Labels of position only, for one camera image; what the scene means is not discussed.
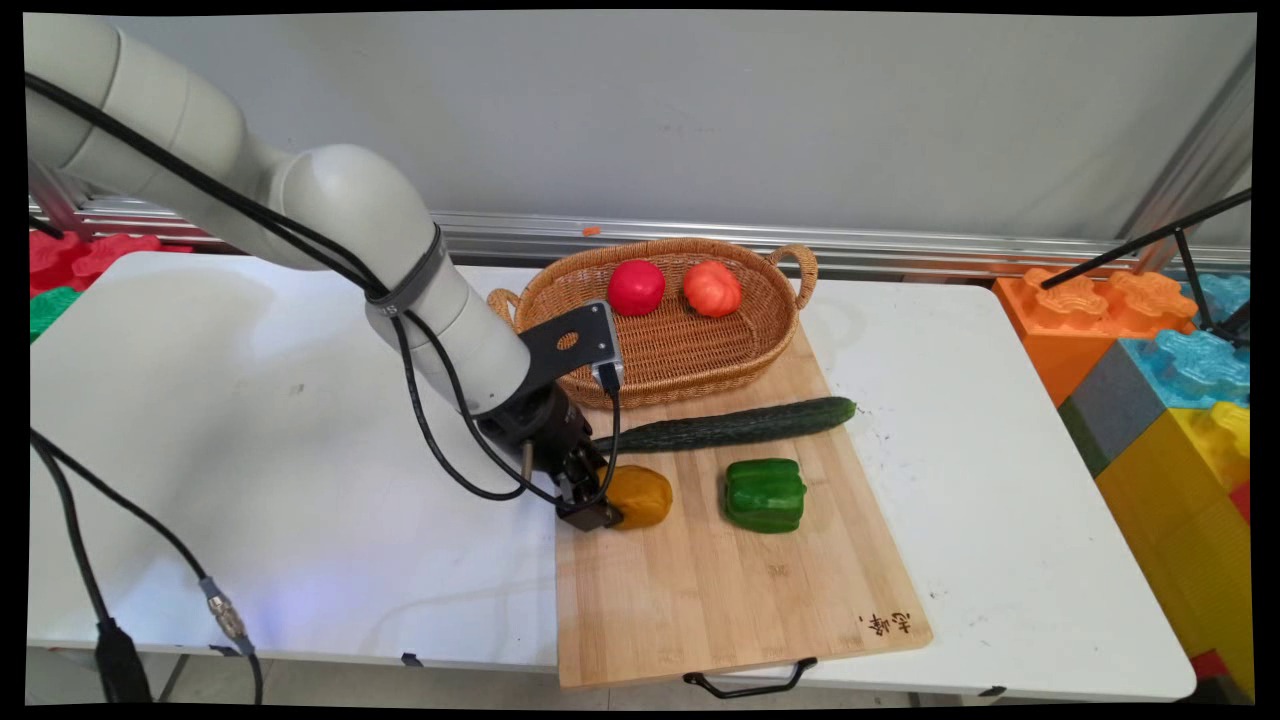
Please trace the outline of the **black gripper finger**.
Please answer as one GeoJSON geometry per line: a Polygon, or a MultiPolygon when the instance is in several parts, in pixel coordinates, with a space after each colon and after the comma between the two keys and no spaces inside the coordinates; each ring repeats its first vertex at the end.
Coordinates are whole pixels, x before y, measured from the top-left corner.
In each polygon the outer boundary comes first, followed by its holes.
{"type": "Polygon", "coordinates": [[[593,445],[577,445],[564,460],[564,497],[594,498],[602,488],[608,461],[593,445]]]}
{"type": "Polygon", "coordinates": [[[558,478],[559,500],[570,509],[557,509],[559,520],[581,532],[618,527],[623,514],[605,496],[596,497],[602,489],[599,479],[558,478]]]}

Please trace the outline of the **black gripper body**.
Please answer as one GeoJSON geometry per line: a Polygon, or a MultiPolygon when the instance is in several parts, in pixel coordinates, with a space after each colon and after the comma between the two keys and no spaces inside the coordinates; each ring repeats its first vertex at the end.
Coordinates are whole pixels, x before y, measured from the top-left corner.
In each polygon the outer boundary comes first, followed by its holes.
{"type": "Polygon", "coordinates": [[[579,406],[558,384],[512,398],[477,418],[481,433],[502,448],[521,452],[532,446],[532,468],[564,475],[564,460],[577,445],[593,445],[593,429],[579,406]]]}

